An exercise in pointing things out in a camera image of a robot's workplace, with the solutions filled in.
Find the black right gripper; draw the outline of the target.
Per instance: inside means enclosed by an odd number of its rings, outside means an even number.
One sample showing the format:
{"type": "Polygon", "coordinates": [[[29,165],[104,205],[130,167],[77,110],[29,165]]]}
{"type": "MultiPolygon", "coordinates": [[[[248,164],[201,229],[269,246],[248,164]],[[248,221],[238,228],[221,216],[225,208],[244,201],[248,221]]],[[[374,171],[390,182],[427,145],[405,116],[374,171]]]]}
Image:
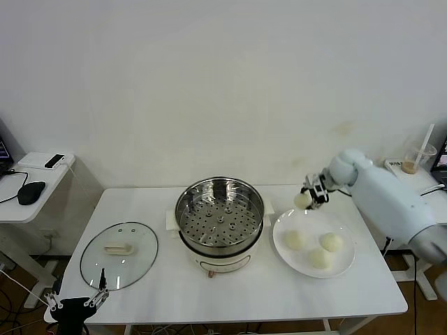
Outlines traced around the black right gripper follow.
{"type": "Polygon", "coordinates": [[[312,192],[312,198],[305,198],[305,209],[316,210],[323,204],[329,202],[329,192],[325,187],[321,176],[307,174],[300,190],[301,193],[312,192]]]}

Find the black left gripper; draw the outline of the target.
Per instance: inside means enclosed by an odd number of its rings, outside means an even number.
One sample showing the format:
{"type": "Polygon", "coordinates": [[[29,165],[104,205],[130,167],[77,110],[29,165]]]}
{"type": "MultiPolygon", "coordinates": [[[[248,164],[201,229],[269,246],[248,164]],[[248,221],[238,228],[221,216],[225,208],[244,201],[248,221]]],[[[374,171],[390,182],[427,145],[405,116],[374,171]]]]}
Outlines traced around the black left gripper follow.
{"type": "Polygon", "coordinates": [[[100,307],[109,297],[105,269],[101,269],[99,287],[96,294],[89,299],[77,297],[60,300],[63,278],[58,277],[49,292],[44,294],[47,305],[50,307],[50,315],[57,324],[57,334],[79,335],[89,334],[85,324],[86,319],[93,316],[93,307],[100,307]]]}

